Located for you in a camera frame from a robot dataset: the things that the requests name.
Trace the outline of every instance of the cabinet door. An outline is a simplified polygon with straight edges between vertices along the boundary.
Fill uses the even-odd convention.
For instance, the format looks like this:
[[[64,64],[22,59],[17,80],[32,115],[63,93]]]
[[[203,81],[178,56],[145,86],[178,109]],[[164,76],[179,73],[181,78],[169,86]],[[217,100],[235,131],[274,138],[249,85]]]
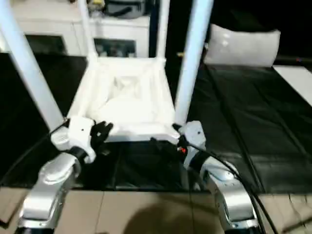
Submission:
[[[79,56],[81,51],[72,23],[51,21],[19,21],[34,52],[61,51]]]
[[[77,40],[79,42],[83,55],[87,54],[84,31],[81,23],[74,23]],[[115,39],[128,40],[135,42],[136,56],[147,58],[149,53],[149,28],[128,26],[128,25],[111,25],[105,23],[91,23],[92,36],[95,39]]]

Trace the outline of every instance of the cable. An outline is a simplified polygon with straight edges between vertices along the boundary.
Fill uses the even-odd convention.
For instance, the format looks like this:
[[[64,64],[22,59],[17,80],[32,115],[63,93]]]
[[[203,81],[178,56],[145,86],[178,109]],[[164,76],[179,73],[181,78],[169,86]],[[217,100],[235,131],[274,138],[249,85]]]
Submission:
[[[258,195],[253,191],[253,189],[252,189],[251,185],[249,184],[249,182],[247,182],[246,180],[244,180],[232,167],[230,167],[224,160],[220,159],[219,156],[216,155],[214,152],[204,150],[204,149],[202,149],[202,148],[200,148],[200,147],[198,147],[198,146],[196,146],[196,145],[194,145],[194,144],[191,144],[191,143],[189,143],[189,142],[187,142],[187,143],[188,143],[189,146],[191,146],[191,147],[193,147],[193,148],[195,148],[195,149],[197,149],[197,150],[199,150],[199,151],[201,151],[201,152],[203,152],[203,153],[208,154],[209,156],[213,157],[214,159],[216,159],[217,161],[219,161],[220,163],[222,163],[224,166],[226,166],[226,167],[229,169],[229,171],[230,171],[233,175],[235,175],[235,177],[242,183],[242,185],[244,186],[244,188],[246,189],[246,191],[249,193],[249,195],[251,195],[251,196],[256,200],[256,202],[257,202],[258,205],[260,206],[260,208],[261,208],[261,210],[262,210],[264,216],[265,216],[266,219],[268,220],[269,225],[270,225],[270,227],[271,227],[272,230],[273,230],[273,233],[274,233],[274,234],[278,234],[278,231],[277,231],[277,229],[276,229],[276,227],[275,227],[275,225],[274,225],[272,219],[270,218],[270,216],[269,216],[267,210],[265,209],[265,207],[264,207],[262,201],[260,200],[260,198],[258,197]],[[255,209],[255,211],[256,211],[256,213],[257,213],[257,216],[259,217],[259,221],[260,221],[260,222],[259,222],[259,225],[260,225],[261,231],[262,231],[263,233],[265,233],[264,225],[263,225],[263,223],[262,223],[262,220],[261,220],[261,217],[260,217],[259,212],[257,212],[257,206],[254,204],[254,202],[253,202],[253,206],[254,206],[254,209]]]
[[[6,178],[10,175],[10,173],[16,168],[17,165],[20,164],[20,162],[23,161],[23,159],[29,154],[29,152],[36,149],[48,136],[56,132],[58,129],[60,129],[62,126],[64,126],[67,123],[68,119],[66,119],[60,126],[58,126],[53,131],[46,134],[44,137],[42,137],[40,140],[38,140],[31,148],[29,148],[24,154],[22,154],[14,163],[13,165],[7,170],[7,172],[4,174],[2,179],[0,180],[0,188],[3,186],[4,182],[6,181]]]
[[[288,200],[289,200],[289,202],[290,202],[290,204],[291,204],[292,211],[296,214],[296,216],[297,216],[297,218],[298,218],[298,220],[299,220],[298,224],[300,224],[302,227],[304,227],[304,228],[306,229],[307,227],[306,227],[305,223],[302,222],[300,213],[299,213],[299,211],[296,209],[296,207],[294,206],[294,203],[293,203],[293,200],[292,200],[292,197],[291,197],[290,194],[288,194]]]

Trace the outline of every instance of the white fabric basket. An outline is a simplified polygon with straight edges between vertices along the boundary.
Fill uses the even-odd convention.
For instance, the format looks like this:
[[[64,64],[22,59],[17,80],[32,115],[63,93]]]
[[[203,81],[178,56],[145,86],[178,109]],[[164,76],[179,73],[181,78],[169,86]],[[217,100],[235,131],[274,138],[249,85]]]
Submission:
[[[174,135],[175,110],[161,58],[97,58],[89,63],[68,117],[114,124],[109,141]]]

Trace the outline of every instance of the white pillow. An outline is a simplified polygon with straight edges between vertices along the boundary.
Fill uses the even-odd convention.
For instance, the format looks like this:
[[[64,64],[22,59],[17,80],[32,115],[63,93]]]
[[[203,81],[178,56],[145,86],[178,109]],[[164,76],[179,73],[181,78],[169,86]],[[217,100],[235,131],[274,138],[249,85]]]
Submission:
[[[275,61],[280,32],[234,32],[211,25],[211,39],[205,64],[226,64],[271,67]]]

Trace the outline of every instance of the white panel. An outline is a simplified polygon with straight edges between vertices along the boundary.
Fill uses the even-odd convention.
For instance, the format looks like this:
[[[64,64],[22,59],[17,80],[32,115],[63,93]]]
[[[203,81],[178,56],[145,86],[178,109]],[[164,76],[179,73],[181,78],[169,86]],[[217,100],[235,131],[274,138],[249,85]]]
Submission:
[[[61,36],[68,55],[81,55],[72,23],[19,21],[19,26],[27,35]]]
[[[281,77],[312,106],[312,74],[304,67],[273,66]]]
[[[7,52],[7,51],[8,51],[7,45],[0,31],[0,53]]]
[[[18,20],[81,21],[77,2],[71,4],[66,0],[15,0],[12,8]]]
[[[82,54],[87,54],[81,23],[74,23],[77,39]],[[136,42],[136,56],[147,58],[149,55],[149,28],[113,25],[102,22],[91,23],[91,31],[94,38],[134,40]]]
[[[136,19],[118,19],[116,17],[105,17],[103,19],[90,19],[91,23],[100,22],[105,25],[131,26],[131,27],[149,27],[150,16],[141,16]]]

